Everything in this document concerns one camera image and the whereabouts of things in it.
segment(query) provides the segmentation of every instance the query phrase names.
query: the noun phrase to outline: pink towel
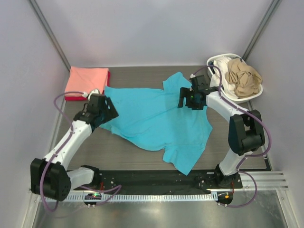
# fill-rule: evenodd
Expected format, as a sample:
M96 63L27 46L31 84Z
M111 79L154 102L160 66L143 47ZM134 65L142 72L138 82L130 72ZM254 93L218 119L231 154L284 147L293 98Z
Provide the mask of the pink towel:
M71 67L70 78L67 82L65 92L80 91L88 94L98 89L101 93L108 86L108 68L78 68ZM68 94L66 100L86 100L80 94Z

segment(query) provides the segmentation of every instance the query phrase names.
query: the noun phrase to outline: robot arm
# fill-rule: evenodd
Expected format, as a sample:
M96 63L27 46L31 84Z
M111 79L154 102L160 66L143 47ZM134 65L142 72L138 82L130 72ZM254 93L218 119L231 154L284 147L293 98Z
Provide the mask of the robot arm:
M118 116L109 97L100 95L94 90L88 96L89 103L77 113L70 128L60 142L43 159L35 158L30 166L31 190L40 194L40 179L46 164L60 149L47 169L43 183L43 192L46 197L63 201L71 189L82 185L96 186L100 183L99 170L84 165L77 170L67 171L68 165L84 140L101 124Z
M238 174L238 166L246 155L252 154L265 144L263 127L252 117L240 111L250 112L261 120L260 112L249 111L233 103L225 102L218 93L217 87L209 87L204 76L191 75L191 89L180 89L178 108L185 105L192 110L202 110L205 106L214 109L229 122L229 150L224 160L215 168L215 179L219 188L230 187Z

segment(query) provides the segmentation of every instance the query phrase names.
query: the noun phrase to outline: white basket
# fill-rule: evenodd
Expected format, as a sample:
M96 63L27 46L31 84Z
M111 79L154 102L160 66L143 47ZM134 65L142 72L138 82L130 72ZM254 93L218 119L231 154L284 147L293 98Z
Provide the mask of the white basket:
M230 57L230 58L241 58L240 56L238 56L238 55L236 55L236 54L232 54L232 53L223 54L223 55L218 55L218 56L214 56L214 57L209 58L209 59L207 60L207 65L211 65L211 63L212 63L215 59L217 59L217 58L219 58L219 57L222 57L222 56L226 56L226 57ZM213 76L213 72L212 72L212 70L210 69L210 67L208 67L208 76L210 77L210 79L211 79L211 77ZM229 95L227 95L227 94L225 93L225 91L223 90L223 88L221 88L221 91L222 91L222 93L223 93L227 98L229 98L231 101L233 101L233 102L236 103L236 104L240 104L240 103L244 103L244 102L250 101L250 100L252 100L253 98L256 98L256 97L260 96L260 95L262 94L262 92L263 92L263 87L262 87L262 85L260 84L260 92L259 92L258 94L255 94L255 95L253 95L253 96L246 97L246 98L239 98L239 99L231 98Z

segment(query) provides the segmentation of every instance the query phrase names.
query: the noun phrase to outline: cable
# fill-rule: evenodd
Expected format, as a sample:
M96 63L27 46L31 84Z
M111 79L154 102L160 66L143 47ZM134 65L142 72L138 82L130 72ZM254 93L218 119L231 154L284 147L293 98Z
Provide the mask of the cable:
M231 182L231 187L232 187L232 195L234 194L234 184L233 184L233 181Z
M106 193L106 192L110 192L110 191L116 190L116 192L114 192L114 193L113 193L109 198L107 198L105 201L96 203L96 206L97 206L97 207L98 207L98 206L102 206L102 205L104 205L105 203L107 203L108 201L110 201L110 200L111 200L111 199L120 191L121 187L122 187L121 185L117 185L116 187L114 187L114 188L112 188L112 189L109 189L109 190L94 190L94 189L87 188L87 187L85 187L85 186L81 186L81 188L83 188L83 189L91 190L91 191L99 192L99 193ZM67 215L64 215L64 216L53 216L53 218L55 218L55 219L64 219L64 218L67 218L67 217L69 217L69 216L71 216L71 215L73 215L73 214L79 212L80 210L82 210L82 209L84 209L84 208L87 208L87 206L80 207L80 208L74 210L73 212L71 212L71 213L69 213L69 214L67 214ZM39 223L39 225L38 225L38 228L41 228L41 227L42 227L42 224L43 224L44 220L46 219L46 215L47 215L47 214L44 214L44 216L42 217L42 219L41 219L41 221L40 221L40 223Z
M54 99L54 106L55 108L63 115L63 117L69 122L70 124L70 129L71 129L71 132L70 132L70 135L68 136L68 138L63 142L63 144L55 151L55 153L52 155L52 157L50 158L50 160L47 162L43 172L42 172L42 175L41 175L41 179L40 179L40 185L39 185L39 189L40 189L40 195L41 195L41 201L42 201L42 204L45 208L45 210L47 212L54 212L57 207L58 207L58 200L56 201L56 204L55 204L55 207L53 209L51 209L46 200L45 200L45 197L44 197L44 192L43 192L43 183L44 183L44 179L45 179L45 176L46 176L46 173L47 173L47 170L51 164L51 162L53 161L53 159L59 154L59 152L62 150L62 148L68 143L68 141L71 139L72 135L73 135L73 132L74 132L74 127L73 127L73 124L72 124L72 121L68 118L68 116L58 107L58 105L56 104L58 98L60 98L61 96L63 95L66 95L66 94L83 94L82 92L75 92L75 91L71 91L71 92L65 92L63 94L60 94L58 95L55 99ZM115 189L117 189L117 191L110 197L108 198L107 200L101 202L98 204L99 205L103 205L105 204L106 202L108 202L114 195L116 195L118 193L118 191L120 190L121 188L121 185L118 185L112 189L109 189L109 190L103 190L103 191L99 191L99 190L93 190L93 189L90 189L88 187L85 187L85 186L81 186L81 188L83 189L86 189L86 190L91 190L91 191L95 191L95 192L99 192L99 193L105 193L105 192L111 192Z
M58 100L58 98L60 98L61 96L63 95L66 95L66 94L83 94L82 92L78 92L78 91L72 91L72 92L65 92L63 94L60 94L58 95L55 99L54 99L54 106L55 108L63 115L63 117L69 122L70 124L70 128L71 128L71 132L70 132L70 135L68 136L68 138L64 141L64 143L55 151L55 153L52 155L52 157L50 158L50 160L47 162L43 172L42 172L42 175L41 175L41 179L40 179L40 185L39 185L39 189L40 189L40 195L41 195L41 201L42 201L42 204L45 208L45 210L47 212L54 212L57 207L58 207L58 200L56 201L56 204L55 204L55 207L53 209L51 209L50 207L48 207L48 204L46 202L46 199L44 197L44 193L43 193L43 183L44 183L44 179L45 179L45 176L46 176L46 173L47 173L47 170L51 164L51 162L53 161L53 159L57 156L57 154L61 151L61 149L67 144L67 142L71 139L72 135L73 135L73 131L74 131L74 127L72 125L72 121L68 118L68 116L62 112L60 110L60 108L58 107L58 105L56 104L56 101Z
M222 92L221 92L221 88L222 88L222 72L221 72L220 68L218 68L217 66L214 66L214 65L203 66L202 68L198 69L194 73L194 75L196 75L199 71L201 71L201 70L203 70L203 69L205 69L207 67L215 67L219 71L218 94L219 94L220 98L223 99L231 107L239 110L240 112L242 112L242 113L244 113L244 114L252 117L254 120L256 120L265 129L267 137L268 137L268 146L267 146L266 150L263 153L245 155L244 158L236 166L237 171L240 172L240 173L248 175L252 179L253 184L255 185L255 193L254 193L252 199L250 201L248 201L247 203L245 203L245 204L236 205L236 206L219 203L219 205L222 205L222 206L228 207L228 208L241 208L241 207L245 207L245 206L249 205L250 203L252 203L254 201L254 199L256 198L256 196L257 196L257 182L255 181L255 179L249 173L244 172L244 171L240 171L239 167L243 164L243 162L247 159L247 157L261 157L261 156L266 155L270 151L271 144L272 144L272 138L271 138L269 129L265 126L265 124L259 118L257 118L256 116L252 115L250 112L248 112L248 111L246 111L246 110L244 110L242 108L237 107L234 103L232 103L231 101L229 101L228 99L226 99L224 96L222 96Z

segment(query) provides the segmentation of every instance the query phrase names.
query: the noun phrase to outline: blue t-shirt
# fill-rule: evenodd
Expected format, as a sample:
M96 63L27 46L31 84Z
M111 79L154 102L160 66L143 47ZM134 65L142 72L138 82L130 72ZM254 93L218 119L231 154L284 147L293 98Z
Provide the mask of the blue t-shirt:
M177 108L181 87L190 88L191 83L180 72L163 82L164 90L106 87L104 94L119 116L101 127L142 149L165 149L163 160L188 175L205 150L212 127L207 107L200 111Z

